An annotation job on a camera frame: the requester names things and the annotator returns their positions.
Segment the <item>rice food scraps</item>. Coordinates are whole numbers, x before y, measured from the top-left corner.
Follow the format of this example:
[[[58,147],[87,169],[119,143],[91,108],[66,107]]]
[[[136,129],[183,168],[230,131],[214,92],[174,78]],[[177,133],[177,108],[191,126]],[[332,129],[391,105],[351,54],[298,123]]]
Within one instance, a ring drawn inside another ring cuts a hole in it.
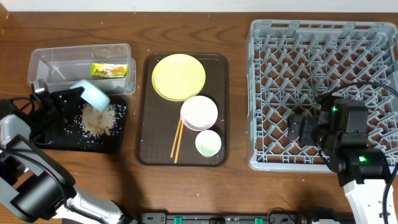
[[[121,134],[126,112],[127,106],[121,104],[110,104],[104,113],[100,113],[88,103],[83,103],[78,106],[73,122],[64,129],[64,133],[66,137],[75,136],[78,144],[103,143],[105,138]]]

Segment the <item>light blue bowl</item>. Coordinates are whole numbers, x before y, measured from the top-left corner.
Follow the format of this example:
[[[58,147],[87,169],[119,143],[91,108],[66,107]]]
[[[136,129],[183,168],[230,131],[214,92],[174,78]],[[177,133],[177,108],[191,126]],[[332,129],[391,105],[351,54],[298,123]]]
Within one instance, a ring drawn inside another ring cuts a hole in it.
[[[84,89],[81,97],[87,103],[89,103],[100,113],[104,113],[106,111],[110,104],[110,99],[105,93],[103,93],[97,86],[87,80],[80,80],[76,84],[72,85],[70,89],[75,89],[79,87],[82,87]]]

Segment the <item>green snack wrapper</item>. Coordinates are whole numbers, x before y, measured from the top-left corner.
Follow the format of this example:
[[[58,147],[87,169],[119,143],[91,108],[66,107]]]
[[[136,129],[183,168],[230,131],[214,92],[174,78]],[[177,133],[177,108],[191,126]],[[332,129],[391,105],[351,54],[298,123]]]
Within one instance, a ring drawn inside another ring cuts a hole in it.
[[[113,63],[92,63],[90,67],[90,76],[117,78],[124,77],[128,71],[127,64]]]

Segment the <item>small white cup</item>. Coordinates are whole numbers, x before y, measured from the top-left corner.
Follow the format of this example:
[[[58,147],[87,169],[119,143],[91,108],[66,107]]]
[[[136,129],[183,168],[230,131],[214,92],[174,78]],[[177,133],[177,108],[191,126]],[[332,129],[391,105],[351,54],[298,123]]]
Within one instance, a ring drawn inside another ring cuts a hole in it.
[[[203,157],[212,157],[221,149],[221,138],[212,130],[204,130],[196,136],[195,147]]]

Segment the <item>pink white bowl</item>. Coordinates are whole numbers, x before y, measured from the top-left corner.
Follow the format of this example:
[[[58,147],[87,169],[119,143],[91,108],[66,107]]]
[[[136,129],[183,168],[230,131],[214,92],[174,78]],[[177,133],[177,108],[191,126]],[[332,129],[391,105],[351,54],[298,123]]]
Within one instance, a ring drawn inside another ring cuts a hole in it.
[[[193,96],[183,103],[180,117],[188,129],[204,131],[216,123],[218,108],[215,102],[206,96]]]

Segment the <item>wooden chopstick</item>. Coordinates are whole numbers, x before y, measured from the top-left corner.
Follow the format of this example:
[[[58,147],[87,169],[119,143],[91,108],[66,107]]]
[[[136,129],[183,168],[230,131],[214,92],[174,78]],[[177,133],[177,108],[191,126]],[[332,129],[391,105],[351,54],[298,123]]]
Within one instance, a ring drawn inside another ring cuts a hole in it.
[[[177,139],[177,145],[174,151],[174,163],[176,164],[178,162],[178,156],[179,156],[179,152],[180,152],[180,147],[181,147],[181,142],[182,142],[182,134],[183,134],[183,122],[180,128],[180,132],[179,132],[179,136]]]
[[[174,156],[174,151],[175,151],[175,148],[176,148],[176,145],[177,145],[177,139],[178,139],[178,136],[179,136],[181,125],[182,125],[182,120],[181,120],[181,118],[179,118],[178,125],[177,125],[177,130],[176,130],[174,141],[173,141],[173,145],[172,145],[172,150],[171,150],[171,153],[170,153],[170,158],[173,158],[173,156]]]

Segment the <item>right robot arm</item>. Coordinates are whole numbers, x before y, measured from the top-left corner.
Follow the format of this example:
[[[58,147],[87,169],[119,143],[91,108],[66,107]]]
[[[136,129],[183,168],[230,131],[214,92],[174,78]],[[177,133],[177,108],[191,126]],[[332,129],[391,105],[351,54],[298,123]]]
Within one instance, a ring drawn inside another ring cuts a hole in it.
[[[368,108],[363,101],[323,95],[317,117],[294,114],[287,120],[289,140],[315,146],[338,176],[356,223],[397,223],[392,182],[397,170],[385,154],[368,146]]]

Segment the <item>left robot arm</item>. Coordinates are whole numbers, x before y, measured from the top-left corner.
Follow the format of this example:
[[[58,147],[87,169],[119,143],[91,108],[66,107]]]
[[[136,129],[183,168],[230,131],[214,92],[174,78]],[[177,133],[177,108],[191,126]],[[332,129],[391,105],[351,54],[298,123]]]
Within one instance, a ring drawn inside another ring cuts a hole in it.
[[[66,219],[77,223],[139,223],[112,200],[102,200],[76,187],[74,177],[34,144],[46,132],[63,129],[80,101],[108,105],[109,99],[92,100],[97,88],[74,87],[49,92],[34,89],[24,98],[28,113],[16,98],[1,100],[1,203],[21,220]]]

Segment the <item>black rectangular waste tray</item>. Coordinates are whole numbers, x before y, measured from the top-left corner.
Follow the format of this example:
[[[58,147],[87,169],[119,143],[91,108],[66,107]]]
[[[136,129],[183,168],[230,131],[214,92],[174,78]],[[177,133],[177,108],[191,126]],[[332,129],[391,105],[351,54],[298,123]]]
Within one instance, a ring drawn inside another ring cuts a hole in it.
[[[82,101],[71,124],[58,133],[46,133],[34,144],[41,149],[117,154],[121,149],[126,124],[126,100],[111,98],[105,116],[112,123],[102,134],[93,134],[84,127],[83,114],[87,107],[89,104]]]

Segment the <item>grey plastic dishwasher rack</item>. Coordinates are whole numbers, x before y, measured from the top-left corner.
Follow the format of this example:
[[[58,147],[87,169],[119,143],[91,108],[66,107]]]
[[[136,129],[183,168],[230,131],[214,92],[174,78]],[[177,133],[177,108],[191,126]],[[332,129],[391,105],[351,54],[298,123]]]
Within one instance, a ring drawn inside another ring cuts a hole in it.
[[[287,137],[292,114],[316,116],[328,91],[368,107],[368,145],[397,163],[397,27],[389,22],[258,19],[246,41],[248,164],[317,172],[317,149]]]

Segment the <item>clear plastic waste bin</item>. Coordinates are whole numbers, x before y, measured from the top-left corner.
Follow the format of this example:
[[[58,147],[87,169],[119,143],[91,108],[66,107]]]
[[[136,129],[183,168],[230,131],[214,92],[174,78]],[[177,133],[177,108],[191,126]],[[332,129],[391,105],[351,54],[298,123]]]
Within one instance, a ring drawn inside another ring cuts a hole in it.
[[[90,76],[92,63],[127,64],[126,76]],[[36,49],[30,57],[27,83],[43,79],[49,91],[67,90],[87,80],[107,95],[130,95],[136,89],[136,61],[128,44],[81,45]]]

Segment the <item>yellow round plate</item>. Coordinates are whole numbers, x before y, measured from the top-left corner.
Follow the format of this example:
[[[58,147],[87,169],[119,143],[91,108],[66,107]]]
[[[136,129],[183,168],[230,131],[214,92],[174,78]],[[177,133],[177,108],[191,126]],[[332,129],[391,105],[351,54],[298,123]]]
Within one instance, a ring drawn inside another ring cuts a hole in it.
[[[202,63],[187,54],[172,54],[159,60],[152,71],[152,86],[166,100],[185,101],[201,92],[206,82]]]

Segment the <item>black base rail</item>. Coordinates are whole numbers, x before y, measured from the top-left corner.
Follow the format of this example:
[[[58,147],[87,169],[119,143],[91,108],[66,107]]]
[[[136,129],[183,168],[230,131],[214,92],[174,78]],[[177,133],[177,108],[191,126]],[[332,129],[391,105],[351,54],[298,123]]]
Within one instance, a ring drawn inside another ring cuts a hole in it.
[[[308,214],[287,214],[273,211],[266,215],[168,215],[165,213],[142,213],[145,224],[311,224],[311,223],[356,223],[352,216],[338,215],[330,211],[310,211]]]

